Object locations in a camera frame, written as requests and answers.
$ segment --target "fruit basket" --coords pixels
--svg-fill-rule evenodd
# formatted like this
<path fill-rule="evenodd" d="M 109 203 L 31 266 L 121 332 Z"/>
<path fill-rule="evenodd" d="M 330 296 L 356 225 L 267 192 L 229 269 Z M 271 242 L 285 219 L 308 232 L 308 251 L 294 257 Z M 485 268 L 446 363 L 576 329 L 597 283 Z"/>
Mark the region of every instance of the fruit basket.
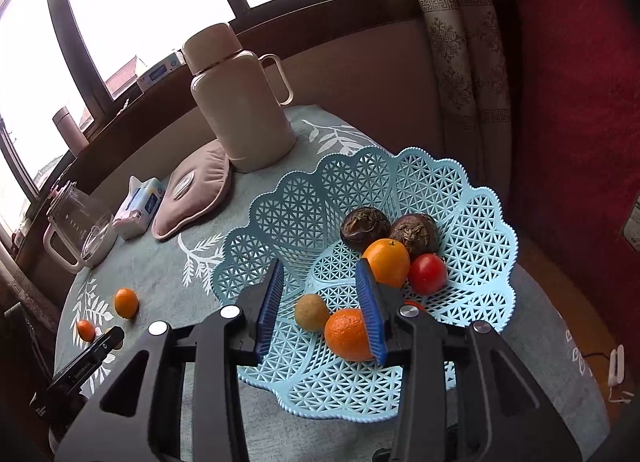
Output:
<path fill-rule="evenodd" d="M 331 311 L 358 307 L 354 264 L 360 255 L 341 243 L 339 231 L 345 214 L 359 206 L 377 207 L 392 221 L 412 212 L 436 220 L 447 284 L 423 298 L 406 286 L 406 299 L 420 302 L 439 321 L 466 326 L 484 319 L 498 332 L 513 313 L 509 275 L 518 243 L 491 189 L 471 187 L 459 163 L 435 160 L 418 148 L 396 156 L 376 147 L 353 156 L 326 155 L 314 172 L 292 171 L 273 192 L 255 198 L 249 223 L 229 231 L 223 261 L 211 275 L 215 295 L 229 304 L 262 277 L 274 256 L 284 262 L 270 352 L 255 368 L 239 367 L 238 376 L 273 392 L 295 415 L 376 422 L 398 413 L 402 368 L 340 359 L 321 334 L 303 331 L 294 320 L 304 293 L 321 295 Z M 455 386 L 451 364 L 446 385 Z"/>

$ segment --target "green tablecloth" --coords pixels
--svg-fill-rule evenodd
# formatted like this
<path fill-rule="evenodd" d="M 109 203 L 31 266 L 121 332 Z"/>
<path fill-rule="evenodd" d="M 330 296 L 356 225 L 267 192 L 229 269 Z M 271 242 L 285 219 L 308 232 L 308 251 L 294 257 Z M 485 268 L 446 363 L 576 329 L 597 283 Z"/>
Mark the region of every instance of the green tablecloth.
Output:
<path fill-rule="evenodd" d="M 107 357 L 84 385 L 85 395 L 93 393 L 120 352 L 135 343 L 153 321 L 165 320 L 178 328 L 199 322 L 218 308 L 210 291 L 209 273 L 221 259 L 223 236 L 247 223 L 249 204 L 257 195 L 274 189 L 289 171 L 312 171 L 327 153 L 353 153 L 375 144 L 318 106 L 288 108 L 287 116 L 298 134 L 294 149 L 269 168 L 246 174 L 235 172 L 222 209 L 163 243 L 150 232 L 128 242 L 119 238 L 100 265 L 76 276 L 58 330 L 56 369 L 86 346 L 75 334 L 78 320 L 88 318 L 101 331 L 119 325 L 126 334 L 123 350 Z M 608 430 L 597 384 L 542 289 L 518 266 L 511 285 L 516 291 L 516 309 L 503 335 L 550 396 L 583 453 L 589 454 Z M 141 301 L 140 311 L 132 321 L 120 318 L 113 310 L 113 295 L 123 286 L 135 289 Z M 190 370 L 185 379 L 182 458 L 190 460 Z M 370 461 L 377 448 L 391 444 L 394 420 L 376 424 L 306 420 L 280 409 L 270 392 L 243 383 L 240 387 L 252 462 Z M 449 398 L 454 397 L 454 392 L 449 392 Z"/>

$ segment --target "white leaf pattern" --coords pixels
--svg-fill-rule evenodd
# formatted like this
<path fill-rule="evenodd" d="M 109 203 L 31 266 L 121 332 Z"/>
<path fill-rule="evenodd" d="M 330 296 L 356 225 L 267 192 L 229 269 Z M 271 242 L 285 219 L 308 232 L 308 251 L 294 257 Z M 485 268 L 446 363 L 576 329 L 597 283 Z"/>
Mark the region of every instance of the white leaf pattern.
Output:
<path fill-rule="evenodd" d="M 76 301 L 74 305 L 75 314 L 69 326 L 72 331 L 74 345 L 83 350 L 89 346 L 89 343 L 80 339 L 77 328 L 78 321 L 81 319 L 91 321 L 95 326 L 96 337 L 98 337 L 103 334 L 103 325 L 113 319 L 113 314 L 108 311 L 109 302 L 96 295 L 96 287 L 95 278 L 89 280 L 81 287 L 78 293 L 78 301 Z M 105 368 L 104 365 L 113 362 L 115 359 L 115 355 L 108 354 L 102 364 L 89 378 L 89 390 L 92 394 L 95 392 L 96 385 L 101 384 L 104 378 L 111 372 L 111 370 Z"/>
<path fill-rule="evenodd" d="M 320 146 L 320 149 L 318 150 L 318 155 L 320 155 L 323 152 L 326 152 L 326 150 L 328 150 L 330 147 L 332 147 L 336 142 L 338 142 L 338 138 L 334 137 L 331 140 L 328 140 L 326 143 L 324 143 L 322 146 Z"/>
<path fill-rule="evenodd" d="M 211 269 L 222 261 L 222 245 L 219 245 L 222 238 L 223 235 L 219 233 L 199 241 L 193 249 L 189 249 L 184 245 L 182 233 L 178 234 L 178 246 L 182 249 L 182 252 L 187 255 L 187 260 L 182 270 L 183 286 L 188 287 L 191 285 L 191 281 L 196 277 L 202 280 L 202 288 L 205 294 L 211 294 Z M 217 248 L 211 256 L 198 256 L 195 254 L 196 252 L 211 249 L 214 246 L 217 246 Z"/>
<path fill-rule="evenodd" d="M 327 152 L 335 145 L 339 145 L 339 152 L 345 155 L 353 155 L 364 146 L 378 146 L 375 141 L 348 124 L 341 124 L 340 126 L 319 126 L 306 119 L 302 119 L 302 122 L 313 128 L 309 135 L 309 142 L 316 140 L 320 134 L 320 130 L 327 130 L 327 133 L 318 139 L 318 142 L 322 142 L 323 144 L 318 149 L 318 152 L 316 152 L 316 155 Z"/>
<path fill-rule="evenodd" d="M 569 331 L 569 329 L 567 329 L 564 332 L 564 338 L 566 339 L 567 343 L 572 343 L 570 345 L 570 347 L 573 346 L 573 348 L 571 349 L 571 360 L 574 363 L 575 362 L 578 363 L 578 369 L 580 370 L 580 375 L 583 376 L 585 374 L 585 372 L 587 371 L 587 363 L 584 361 L 584 357 L 580 353 L 580 350 L 578 350 L 578 347 L 575 345 L 575 343 L 572 342 L 574 337 L 572 336 L 572 334 Z M 589 375 L 591 377 L 593 377 L 593 373 L 591 372 L 590 368 L 589 368 Z"/>

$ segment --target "beige curtain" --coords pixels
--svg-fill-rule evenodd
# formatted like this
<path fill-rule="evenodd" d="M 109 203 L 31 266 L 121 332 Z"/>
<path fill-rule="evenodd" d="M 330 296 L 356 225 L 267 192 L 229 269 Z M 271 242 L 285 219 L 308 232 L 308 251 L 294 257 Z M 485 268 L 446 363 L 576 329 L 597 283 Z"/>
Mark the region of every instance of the beige curtain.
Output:
<path fill-rule="evenodd" d="M 0 244 L 0 302 L 3 306 L 9 306 L 15 300 L 23 305 L 30 317 L 55 336 L 60 311 L 31 283 Z"/>
<path fill-rule="evenodd" d="M 445 153 L 506 204 L 511 105 L 492 0 L 419 0 L 440 95 Z"/>

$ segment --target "kettle handle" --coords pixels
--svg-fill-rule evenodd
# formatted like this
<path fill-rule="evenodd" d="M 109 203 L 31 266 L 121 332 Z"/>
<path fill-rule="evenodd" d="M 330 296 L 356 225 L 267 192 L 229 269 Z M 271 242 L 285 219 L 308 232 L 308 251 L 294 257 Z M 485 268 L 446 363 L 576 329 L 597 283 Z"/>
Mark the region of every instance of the kettle handle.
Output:
<path fill-rule="evenodd" d="M 284 86 L 287 87 L 287 91 L 289 92 L 289 97 L 287 98 L 286 101 L 284 101 L 283 103 L 281 103 L 280 101 L 278 101 L 278 99 L 276 98 L 276 101 L 278 101 L 278 104 L 280 106 L 287 106 L 290 105 L 291 102 L 293 101 L 293 90 L 291 89 L 291 85 L 289 84 L 289 81 L 287 80 L 287 77 L 284 75 L 284 70 L 282 69 L 282 62 L 280 61 L 280 58 L 278 56 L 276 56 L 275 54 L 265 54 L 264 56 L 260 56 L 258 58 L 258 61 L 260 61 L 260 63 L 262 64 L 263 60 L 265 59 L 273 59 L 273 62 L 276 64 L 276 67 L 278 68 L 278 72 L 280 73 L 280 77 L 282 78 L 282 82 L 284 83 Z M 271 90 L 273 91 L 273 85 L 271 85 L 271 83 L 269 83 L 269 86 L 271 87 Z"/>
<path fill-rule="evenodd" d="M 54 233 L 56 232 L 55 228 L 49 224 L 47 230 L 44 231 L 44 236 L 42 237 L 42 244 L 44 245 L 45 250 L 51 255 L 51 257 L 58 262 L 61 267 L 65 270 L 68 270 L 71 274 L 77 274 L 82 270 L 83 265 L 80 264 L 80 261 L 76 258 L 76 262 L 74 264 L 70 264 L 66 261 L 62 256 L 58 254 L 58 252 L 51 245 L 51 239 L 53 238 Z"/>

